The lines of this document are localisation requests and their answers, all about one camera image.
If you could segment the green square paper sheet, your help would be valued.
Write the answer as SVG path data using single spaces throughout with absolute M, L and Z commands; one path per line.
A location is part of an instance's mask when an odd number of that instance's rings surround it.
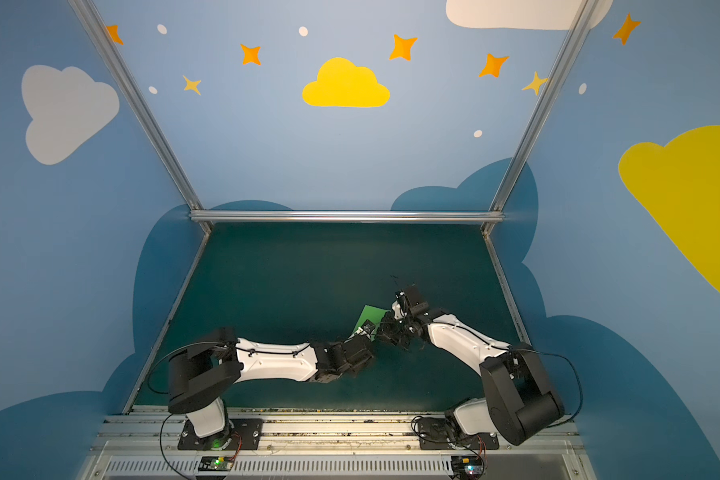
M 383 319 L 385 318 L 385 316 L 386 316 L 388 313 L 389 313 L 388 310 L 385 310 L 385 309 L 382 309 L 382 308 L 378 308 L 378 307 L 373 307 L 373 306 L 370 306 L 370 305 L 365 305 L 365 306 L 363 307 L 362 311 L 361 311 L 361 314 L 360 314 L 360 316 L 359 316 L 356 324 L 355 324 L 355 327 L 353 328 L 352 335 L 353 335 L 353 336 L 356 336 L 356 335 L 357 335 L 357 334 L 356 334 L 357 328 L 358 328 L 365 320 L 371 320 L 371 321 L 373 321 L 374 323 L 376 323 L 376 324 L 378 325 L 378 329 L 379 329 L 379 327 L 381 326 L 381 323 L 382 323 Z

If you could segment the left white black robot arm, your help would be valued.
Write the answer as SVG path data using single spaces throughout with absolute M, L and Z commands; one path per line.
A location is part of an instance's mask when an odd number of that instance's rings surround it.
M 375 330 L 367 321 L 342 342 L 277 345 L 253 342 L 223 327 L 168 354 L 168 410 L 186 417 L 177 448 L 230 447 L 237 428 L 222 395 L 234 384 L 272 379 L 326 384 L 358 374 L 373 360 Z

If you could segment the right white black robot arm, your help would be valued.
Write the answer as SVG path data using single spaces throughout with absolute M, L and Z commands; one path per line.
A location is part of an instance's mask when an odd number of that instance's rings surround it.
M 443 422 L 425 428 L 437 444 L 497 433 L 518 446 L 565 416 L 539 352 L 526 343 L 491 338 L 455 315 L 430 307 L 415 286 L 396 294 L 376 338 L 401 348 L 420 339 L 450 353 L 480 377 L 481 398 L 457 405 L 446 411 Z

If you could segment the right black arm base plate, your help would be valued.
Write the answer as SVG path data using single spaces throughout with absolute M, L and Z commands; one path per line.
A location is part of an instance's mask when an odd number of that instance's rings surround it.
M 422 450 L 499 449 L 498 437 L 494 432 L 467 434 L 445 418 L 416 416 L 410 426 Z

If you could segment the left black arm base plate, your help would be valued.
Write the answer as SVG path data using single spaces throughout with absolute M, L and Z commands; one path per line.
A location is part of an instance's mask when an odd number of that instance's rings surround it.
M 220 432 L 200 437 L 195 432 L 194 425 L 186 420 L 179 436 L 177 449 L 180 451 L 257 450 L 262 427 L 263 421 L 260 418 L 228 418 Z

